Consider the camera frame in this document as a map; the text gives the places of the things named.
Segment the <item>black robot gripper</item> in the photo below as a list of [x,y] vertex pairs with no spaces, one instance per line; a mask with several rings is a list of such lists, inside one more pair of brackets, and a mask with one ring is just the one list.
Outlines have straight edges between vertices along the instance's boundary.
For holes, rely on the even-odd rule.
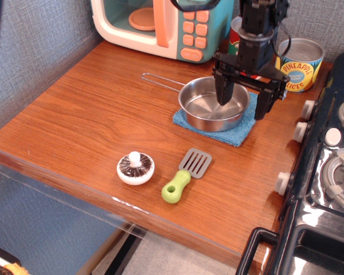
[[255,120],[262,120],[275,101],[284,99],[289,77],[272,64],[274,48],[270,38],[251,40],[241,38],[238,54],[216,52],[213,75],[217,102],[227,104],[235,84],[259,91]]

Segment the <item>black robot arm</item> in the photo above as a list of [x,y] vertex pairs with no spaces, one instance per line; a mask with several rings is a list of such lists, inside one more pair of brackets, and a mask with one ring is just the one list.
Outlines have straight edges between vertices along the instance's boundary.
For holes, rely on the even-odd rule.
[[280,23],[287,17],[288,1],[241,1],[241,27],[236,55],[217,52],[213,68],[217,102],[227,104],[235,84],[259,92],[255,120],[261,120],[274,102],[286,95],[290,78],[276,69],[273,58]]

